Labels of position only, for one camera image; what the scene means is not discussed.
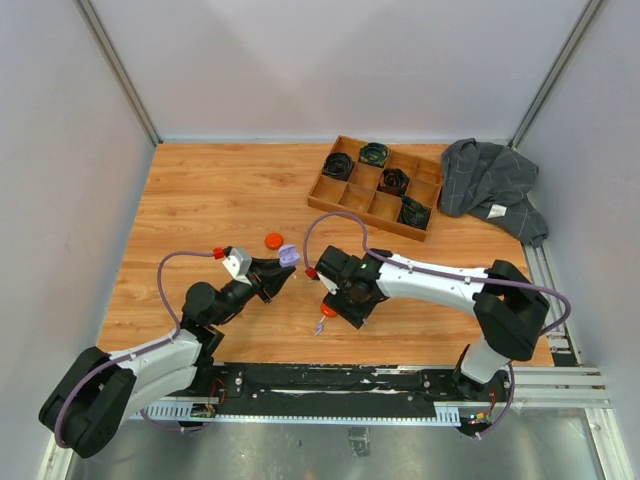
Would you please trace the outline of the purple earbud case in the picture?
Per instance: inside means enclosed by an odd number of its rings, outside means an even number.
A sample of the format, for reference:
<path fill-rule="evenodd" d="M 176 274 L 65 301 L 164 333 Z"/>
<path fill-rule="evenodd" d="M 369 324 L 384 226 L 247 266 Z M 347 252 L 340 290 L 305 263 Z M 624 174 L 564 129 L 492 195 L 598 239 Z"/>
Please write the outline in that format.
<path fill-rule="evenodd" d="M 301 256 L 293 244 L 284 244 L 278 249 L 279 265 L 281 268 L 295 267 Z"/>

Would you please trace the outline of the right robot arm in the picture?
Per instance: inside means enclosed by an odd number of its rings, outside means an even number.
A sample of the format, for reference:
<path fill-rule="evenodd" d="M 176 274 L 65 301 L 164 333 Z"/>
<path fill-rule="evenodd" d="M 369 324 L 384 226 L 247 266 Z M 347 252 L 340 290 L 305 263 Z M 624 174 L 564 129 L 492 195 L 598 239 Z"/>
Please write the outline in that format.
<path fill-rule="evenodd" d="M 388 299 L 422 300 L 474 316 L 481 337 L 465 347 L 452 374 L 455 392 L 466 400 L 486 392 L 510 362 L 532 358 L 549 311 L 536 286 L 502 260 L 488 269 L 457 269 L 379 249 L 359 258 L 329 246 L 312 270 L 328 290 L 324 304 L 357 329 Z"/>

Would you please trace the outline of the orange earbud case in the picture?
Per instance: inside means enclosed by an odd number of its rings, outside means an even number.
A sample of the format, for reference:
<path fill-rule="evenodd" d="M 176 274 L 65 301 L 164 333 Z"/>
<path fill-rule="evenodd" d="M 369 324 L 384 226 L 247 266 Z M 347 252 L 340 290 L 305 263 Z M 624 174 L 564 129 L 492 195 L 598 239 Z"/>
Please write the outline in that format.
<path fill-rule="evenodd" d="M 337 313 L 325 303 L 321 304 L 320 310 L 324 317 L 334 318 L 337 316 Z"/>
<path fill-rule="evenodd" d="M 284 237 L 278 232 L 270 232 L 265 236 L 264 244 L 269 250 L 279 250 L 284 245 Z"/>

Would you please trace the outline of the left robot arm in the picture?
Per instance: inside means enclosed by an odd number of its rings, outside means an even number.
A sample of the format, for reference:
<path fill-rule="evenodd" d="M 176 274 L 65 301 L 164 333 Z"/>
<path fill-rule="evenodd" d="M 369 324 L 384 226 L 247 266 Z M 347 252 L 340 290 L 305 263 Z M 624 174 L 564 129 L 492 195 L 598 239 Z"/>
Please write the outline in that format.
<path fill-rule="evenodd" d="M 270 303 L 295 273 L 279 259 L 259 259 L 241 248 L 210 252 L 231 279 L 222 288 L 200 281 L 190 286 L 173 329 L 127 350 L 83 350 L 48 396 L 38 420 L 56 444 L 82 458 L 100 452 L 133 414 L 174 392 L 200 396 L 214 383 L 208 365 L 224 335 L 219 326 L 254 298 Z"/>

